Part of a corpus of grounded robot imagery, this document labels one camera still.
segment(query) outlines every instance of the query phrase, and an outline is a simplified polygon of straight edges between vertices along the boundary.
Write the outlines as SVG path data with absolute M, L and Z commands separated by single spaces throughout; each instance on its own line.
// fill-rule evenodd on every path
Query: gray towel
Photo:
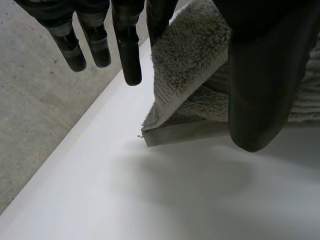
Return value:
M 153 46 L 155 101 L 141 130 L 148 147 L 229 134 L 230 33 L 212 0 L 194 0 Z M 319 126 L 320 37 L 286 127 Z

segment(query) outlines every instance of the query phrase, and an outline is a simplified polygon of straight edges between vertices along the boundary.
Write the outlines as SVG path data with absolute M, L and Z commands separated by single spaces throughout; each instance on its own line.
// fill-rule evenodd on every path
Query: white surface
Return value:
M 153 102 L 120 72 L 0 216 L 0 240 L 318 240 L 320 129 L 259 154 L 229 137 L 147 148 Z

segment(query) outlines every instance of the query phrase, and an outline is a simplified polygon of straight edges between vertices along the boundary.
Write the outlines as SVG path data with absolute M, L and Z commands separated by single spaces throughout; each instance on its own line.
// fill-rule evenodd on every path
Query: black rubber fingertip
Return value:
M 107 38 L 101 41 L 88 42 L 88 44 L 95 65 L 98 68 L 108 67 L 111 64 L 111 55 L 108 48 Z
M 60 51 L 72 71 L 77 73 L 86 69 L 87 62 L 78 43 L 73 50 L 60 49 Z
M 320 30 L 320 2 L 288 13 L 259 38 L 233 31 L 229 44 L 229 132 L 248 152 L 265 148 L 288 120 Z
M 72 71 L 78 73 L 86 69 L 87 62 L 84 56 L 77 56 L 72 58 L 66 58 L 66 62 Z
M 131 42 L 119 44 L 119 55 L 125 82 L 129 86 L 139 85 L 142 81 L 139 45 Z

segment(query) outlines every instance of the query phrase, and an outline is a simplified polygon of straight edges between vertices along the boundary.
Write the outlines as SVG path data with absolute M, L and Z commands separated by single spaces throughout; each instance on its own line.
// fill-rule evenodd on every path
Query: concrete floor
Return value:
M 189 0 L 180 0 L 176 9 Z M 120 71 L 111 11 L 105 20 L 112 63 L 97 68 L 77 20 L 87 61 L 69 69 L 49 33 L 11 0 L 0 1 L 0 214 Z M 146 14 L 137 32 L 148 37 Z

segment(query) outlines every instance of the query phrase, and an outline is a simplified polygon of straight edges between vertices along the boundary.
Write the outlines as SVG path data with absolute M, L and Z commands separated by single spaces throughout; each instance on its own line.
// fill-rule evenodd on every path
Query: gray concrete surface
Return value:
M 180 0 L 177 9 L 189 0 Z M 112 63 L 97 68 L 77 20 L 87 69 L 74 73 L 49 33 L 11 0 L 0 1 L 0 214 L 120 71 L 111 11 Z M 137 32 L 148 37 L 146 14 Z

